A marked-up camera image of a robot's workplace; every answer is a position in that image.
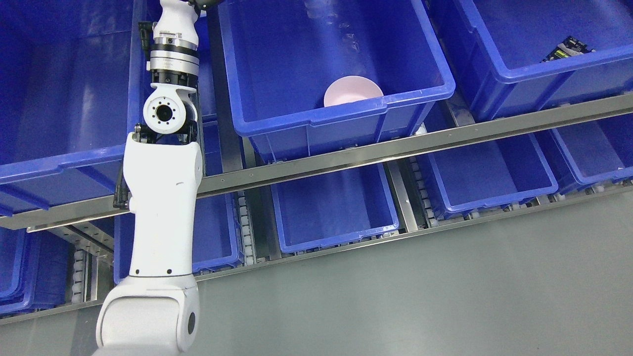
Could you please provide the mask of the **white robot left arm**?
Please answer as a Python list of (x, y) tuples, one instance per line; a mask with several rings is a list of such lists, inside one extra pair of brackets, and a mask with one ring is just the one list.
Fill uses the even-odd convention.
[(152, 93), (128, 134), (115, 207), (135, 215), (130, 272), (109, 291), (96, 322), (97, 356), (179, 356), (198, 330), (192, 272), (197, 190), (199, 36), (207, 3), (162, 0), (158, 22), (141, 22)]

